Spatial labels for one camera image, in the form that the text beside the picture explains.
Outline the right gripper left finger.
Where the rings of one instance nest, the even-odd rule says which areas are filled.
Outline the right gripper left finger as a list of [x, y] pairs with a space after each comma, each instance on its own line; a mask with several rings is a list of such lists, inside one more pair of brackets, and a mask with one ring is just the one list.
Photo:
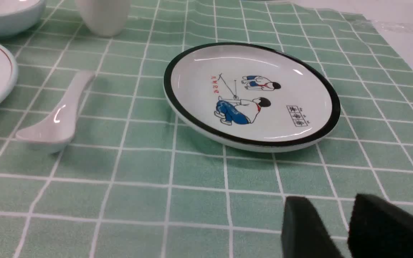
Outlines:
[[342, 258], [318, 211], [305, 197], [289, 196], [281, 232], [284, 258]]

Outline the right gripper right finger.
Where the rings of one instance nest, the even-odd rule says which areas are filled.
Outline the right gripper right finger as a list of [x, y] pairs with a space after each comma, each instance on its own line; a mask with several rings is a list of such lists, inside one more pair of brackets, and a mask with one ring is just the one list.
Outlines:
[[413, 258], [413, 215], [376, 195], [357, 194], [347, 244], [353, 258]]

